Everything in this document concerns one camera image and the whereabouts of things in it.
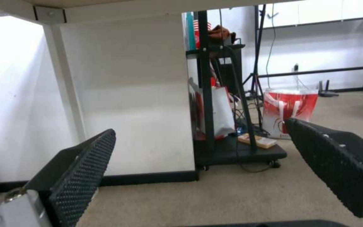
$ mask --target white cabinet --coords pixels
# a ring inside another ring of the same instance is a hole
[[[363,0],[343,0],[343,19],[363,18]]]
[[[307,0],[298,5],[299,24],[341,20],[342,17],[342,0]]]
[[[274,27],[297,25],[299,23],[298,3],[299,2],[275,3],[274,14],[273,4],[267,4],[263,27],[273,27],[272,17],[274,17]],[[258,24],[260,25],[260,14],[258,15],[258,18]]]
[[[363,18],[363,0],[305,0],[275,3],[274,14],[272,9],[267,4],[264,28],[273,27],[272,17],[274,27]]]

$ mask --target brown cloth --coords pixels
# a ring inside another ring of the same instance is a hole
[[[231,36],[231,42],[234,43],[236,39],[236,33],[229,33],[229,30],[217,25],[214,29],[208,31],[208,37],[211,40],[218,40],[219,42],[223,39],[226,40],[229,36]]]

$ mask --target black rolling cart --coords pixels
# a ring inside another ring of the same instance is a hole
[[[273,167],[278,167],[279,164],[277,160],[285,158],[287,156],[286,152],[279,145],[274,145],[269,149],[258,148],[254,138],[253,124],[251,122],[241,79],[241,60],[236,55],[236,53],[240,52],[240,49],[244,48],[245,45],[236,44],[230,46],[210,46],[207,32],[206,11],[198,12],[198,20],[200,30],[200,49],[189,50],[186,52],[188,59],[197,59],[197,68],[200,80],[199,84],[203,89],[206,140],[195,140],[193,142],[196,166],[198,168],[207,170],[211,165],[268,162]],[[243,112],[246,117],[248,133],[250,134],[250,145],[238,143],[237,137],[232,135],[229,135],[223,139],[215,140],[214,138],[213,107],[210,82],[212,73],[210,70],[210,61],[211,59],[221,57],[230,57],[232,61],[232,67],[235,72],[233,79],[235,81],[237,94],[242,100]]]

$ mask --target small box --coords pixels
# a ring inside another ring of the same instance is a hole
[[[268,149],[277,143],[277,141],[275,139],[266,138],[266,137],[255,136],[255,139],[256,139],[256,144],[259,148]],[[240,141],[242,143],[250,144],[249,134],[245,133],[243,135],[238,136],[238,141]]]

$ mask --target white bag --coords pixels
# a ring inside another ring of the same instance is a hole
[[[201,132],[205,133],[203,90],[193,82],[192,78],[188,82],[196,92],[199,128]],[[214,136],[219,137],[235,132],[235,122],[233,121],[232,110],[225,87],[212,87],[212,108]]]

